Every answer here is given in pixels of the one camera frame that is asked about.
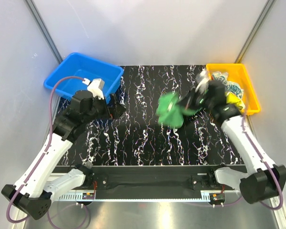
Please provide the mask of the green microfiber towel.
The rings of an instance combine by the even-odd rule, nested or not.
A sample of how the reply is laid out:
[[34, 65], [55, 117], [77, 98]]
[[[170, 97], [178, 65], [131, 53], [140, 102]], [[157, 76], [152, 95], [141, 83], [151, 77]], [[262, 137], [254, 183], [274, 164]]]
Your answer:
[[177, 93], [170, 92], [160, 96], [156, 110], [159, 125], [178, 129], [184, 124], [184, 116], [193, 116], [200, 111], [199, 109], [185, 109], [178, 104], [180, 101]]

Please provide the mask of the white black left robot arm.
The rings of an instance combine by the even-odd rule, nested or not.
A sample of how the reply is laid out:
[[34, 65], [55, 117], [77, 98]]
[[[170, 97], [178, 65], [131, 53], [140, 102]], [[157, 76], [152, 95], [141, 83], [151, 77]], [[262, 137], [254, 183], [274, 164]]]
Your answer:
[[87, 90], [75, 93], [69, 106], [55, 118], [48, 142], [27, 171], [15, 184], [3, 187], [1, 193], [9, 200], [9, 207], [15, 206], [28, 217], [39, 220], [60, 196], [74, 188], [88, 189], [94, 184], [90, 164], [75, 165], [67, 174], [52, 182], [48, 178], [61, 157], [85, 131], [87, 124], [99, 119], [118, 119], [123, 115], [126, 109], [117, 101], [116, 95], [111, 94], [110, 98], [112, 105]]

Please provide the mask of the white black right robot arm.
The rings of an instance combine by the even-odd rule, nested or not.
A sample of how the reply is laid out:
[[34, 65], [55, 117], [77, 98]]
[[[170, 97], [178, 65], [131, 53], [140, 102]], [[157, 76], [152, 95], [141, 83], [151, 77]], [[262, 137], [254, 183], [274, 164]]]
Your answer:
[[246, 173], [218, 166], [207, 177], [208, 186], [212, 189], [229, 186], [240, 191], [249, 204], [279, 197], [278, 205], [271, 209], [281, 209], [284, 203], [282, 191], [286, 182], [286, 167], [275, 164], [253, 136], [245, 115], [234, 104], [226, 101], [225, 86], [215, 80], [201, 81], [177, 104], [183, 112], [197, 108], [209, 110], [245, 164]]

